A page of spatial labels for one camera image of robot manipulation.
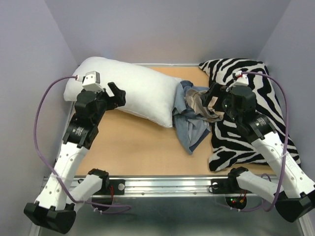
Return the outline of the blue grey pillowcase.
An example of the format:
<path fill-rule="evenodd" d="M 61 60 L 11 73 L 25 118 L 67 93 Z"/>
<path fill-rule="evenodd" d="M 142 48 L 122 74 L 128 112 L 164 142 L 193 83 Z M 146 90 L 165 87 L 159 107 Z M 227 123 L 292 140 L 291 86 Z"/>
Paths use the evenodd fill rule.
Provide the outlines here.
<path fill-rule="evenodd" d="M 181 81 L 176 88 L 173 127 L 189 155 L 211 132 L 211 124 L 223 120 L 224 113 L 213 109 L 216 98 L 212 98 L 207 107 L 202 106 L 201 95 L 208 90 L 208 87 L 196 87 L 188 80 Z"/>

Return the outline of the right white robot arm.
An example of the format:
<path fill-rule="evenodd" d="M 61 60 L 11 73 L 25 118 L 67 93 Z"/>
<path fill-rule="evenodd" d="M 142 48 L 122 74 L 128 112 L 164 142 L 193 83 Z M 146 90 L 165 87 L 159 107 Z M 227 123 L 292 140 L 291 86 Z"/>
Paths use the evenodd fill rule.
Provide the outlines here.
<path fill-rule="evenodd" d="M 279 215 L 294 222 L 315 207 L 315 183 L 298 166 L 284 149 L 274 125 L 266 115 L 256 111 L 256 95 L 247 86 L 227 87 L 213 83 L 202 95 L 203 106 L 207 107 L 216 98 L 214 110 L 224 112 L 240 135 L 251 144 L 267 161 L 279 178 L 273 183 L 260 178 L 247 168 L 233 168 L 227 179 L 218 183 L 232 192 L 248 190 L 273 203 Z"/>

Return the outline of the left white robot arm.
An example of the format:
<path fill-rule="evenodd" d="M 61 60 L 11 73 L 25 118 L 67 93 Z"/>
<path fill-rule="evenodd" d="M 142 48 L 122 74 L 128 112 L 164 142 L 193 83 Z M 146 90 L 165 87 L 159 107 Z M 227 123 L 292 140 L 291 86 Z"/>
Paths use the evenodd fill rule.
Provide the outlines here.
<path fill-rule="evenodd" d="M 109 82 L 113 96 L 104 88 L 84 88 L 77 95 L 74 114 L 63 136 L 59 157 L 45 187 L 33 203 L 27 203 L 24 214 L 36 225 L 66 234 L 72 228 L 77 211 L 96 192 L 110 193 L 114 189 L 109 174 L 100 169 L 92 169 L 85 179 L 70 190 L 75 173 L 90 150 L 98 134 L 98 125 L 106 111 L 124 106 L 126 92 L 115 83 Z"/>

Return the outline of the white pillow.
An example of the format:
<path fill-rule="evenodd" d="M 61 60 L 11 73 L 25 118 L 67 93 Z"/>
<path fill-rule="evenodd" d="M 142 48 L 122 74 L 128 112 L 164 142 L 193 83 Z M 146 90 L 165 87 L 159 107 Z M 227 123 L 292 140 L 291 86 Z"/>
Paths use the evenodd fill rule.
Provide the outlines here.
<path fill-rule="evenodd" d="M 85 76 L 96 71 L 100 83 L 110 96 L 108 83 L 113 82 L 126 92 L 126 104 L 118 109 L 148 119 L 165 128 L 172 127 L 172 110 L 181 79 L 147 67 L 102 57 L 84 60 L 74 75 Z"/>

